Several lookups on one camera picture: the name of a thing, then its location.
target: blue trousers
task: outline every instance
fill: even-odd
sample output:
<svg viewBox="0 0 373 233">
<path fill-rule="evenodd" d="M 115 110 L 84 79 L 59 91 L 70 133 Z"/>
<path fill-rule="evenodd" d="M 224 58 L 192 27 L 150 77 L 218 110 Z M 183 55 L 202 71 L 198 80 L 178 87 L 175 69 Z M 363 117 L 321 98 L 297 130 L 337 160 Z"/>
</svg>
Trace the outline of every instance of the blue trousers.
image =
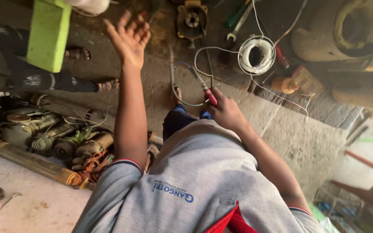
<svg viewBox="0 0 373 233">
<path fill-rule="evenodd" d="M 213 120 L 211 114 L 207 111 L 201 112 L 199 119 Z M 187 110 L 182 104 L 177 104 L 175 108 L 169 111 L 163 121 L 163 141 L 166 141 L 176 131 L 197 120 L 187 114 Z"/>
</svg>

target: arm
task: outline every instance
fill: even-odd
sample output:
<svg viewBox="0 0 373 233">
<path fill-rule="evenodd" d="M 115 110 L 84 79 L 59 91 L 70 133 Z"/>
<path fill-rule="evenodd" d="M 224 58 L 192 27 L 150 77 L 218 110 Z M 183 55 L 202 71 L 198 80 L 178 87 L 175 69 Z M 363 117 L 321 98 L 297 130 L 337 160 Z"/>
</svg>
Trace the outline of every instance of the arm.
<svg viewBox="0 0 373 233">
<path fill-rule="evenodd" d="M 259 164 L 259 171 L 273 183 L 288 206 L 310 211 L 293 172 L 287 163 L 252 129 L 236 102 L 225 97 L 217 88 L 211 91 L 218 100 L 217 107 L 207 106 L 208 112 L 223 128 L 234 131 Z"/>
<path fill-rule="evenodd" d="M 143 51 L 150 39 L 149 25 L 138 16 L 127 27 L 126 11 L 116 27 L 107 19 L 112 44 L 122 63 L 119 105 L 114 128 L 115 159 L 132 159 L 144 170 L 147 159 L 148 125 L 141 82 Z"/>
</svg>

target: person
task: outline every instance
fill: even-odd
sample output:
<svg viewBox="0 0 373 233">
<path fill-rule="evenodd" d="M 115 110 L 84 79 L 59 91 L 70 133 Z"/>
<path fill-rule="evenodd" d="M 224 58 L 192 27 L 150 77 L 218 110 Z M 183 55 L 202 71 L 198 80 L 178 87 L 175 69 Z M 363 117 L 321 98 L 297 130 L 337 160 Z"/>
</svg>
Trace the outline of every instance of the person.
<svg viewBox="0 0 373 233">
<path fill-rule="evenodd" d="M 116 27 L 105 20 L 122 62 L 116 160 L 73 232 L 322 232 L 289 166 L 217 88 L 218 105 L 206 106 L 214 120 L 193 119 L 174 99 L 162 150 L 142 176 L 148 139 L 141 68 L 150 32 L 142 17 L 130 18 L 126 11 Z"/>
<path fill-rule="evenodd" d="M 12 94 L 40 90 L 99 92 L 119 87 L 117 79 L 95 83 L 73 77 L 67 69 L 51 73 L 27 63 L 25 56 L 28 39 L 28 30 L 0 24 L 0 92 Z M 90 60 L 90 53 L 84 48 L 70 48 L 65 51 L 65 57 Z"/>
</svg>

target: wrench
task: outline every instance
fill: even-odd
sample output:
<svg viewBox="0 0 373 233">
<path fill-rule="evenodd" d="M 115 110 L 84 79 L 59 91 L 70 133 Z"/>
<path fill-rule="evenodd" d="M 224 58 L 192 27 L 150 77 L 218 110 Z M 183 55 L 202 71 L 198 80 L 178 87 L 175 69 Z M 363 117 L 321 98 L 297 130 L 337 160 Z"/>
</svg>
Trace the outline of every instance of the wrench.
<svg viewBox="0 0 373 233">
<path fill-rule="evenodd" d="M 249 3 L 247 9 L 245 10 L 244 14 L 241 16 L 241 18 L 238 21 L 237 25 L 235 26 L 234 30 L 227 34 L 227 41 L 231 37 L 233 39 L 233 42 L 237 39 L 237 33 L 240 30 L 241 26 L 244 24 L 245 20 L 247 19 L 248 15 L 250 14 L 252 9 L 253 9 L 253 4 Z"/>
</svg>

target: dirty floor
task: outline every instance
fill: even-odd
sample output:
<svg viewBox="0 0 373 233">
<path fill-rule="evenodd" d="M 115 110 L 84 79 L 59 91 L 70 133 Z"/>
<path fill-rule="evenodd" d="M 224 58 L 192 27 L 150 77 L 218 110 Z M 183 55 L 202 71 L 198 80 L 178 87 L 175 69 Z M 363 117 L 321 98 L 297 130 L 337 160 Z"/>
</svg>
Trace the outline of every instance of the dirty floor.
<svg viewBox="0 0 373 233">
<path fill-rule="evenodd" d="M 30 9 L 0 0 L 0 23 L 26 29 L 30 16 Z M 120 76 L 119 59 L 106 36 L 71 25 L 68 42 L 89 49 L 93 57 L 90 61 L 65 60 L 64 67 L 68 67 L 76 77 L 102 81 Z M 175 76 L 185 101 L 198 103 L 203 100 L 199 85 L 187 69 L 177 68 Z M 172 107 L 168 60 L 146 54 L 142 83 L 148 129 L 162 134 L 163 119 Z M 306 119 L 303 114 L 223 83 L 216 82 L 215 86 L 236 100 L 253 128 L 288 162 L 306 198 L 312 199 L 327 178 L 337 151 L 345 142 L 346 131 Z M 96 109 L 117 106 L 118 103 L 118 92 L 50 91 L 49 94 Z M 195 117 L 201 111 L 199 107 L 188 107 L 187 110 Z M 2 158 L 0 187 L 7 193 L 23 194 L 0 212 L 0 232 L 70 232 L 90 195 L 57 184 Z"/>
</svg>

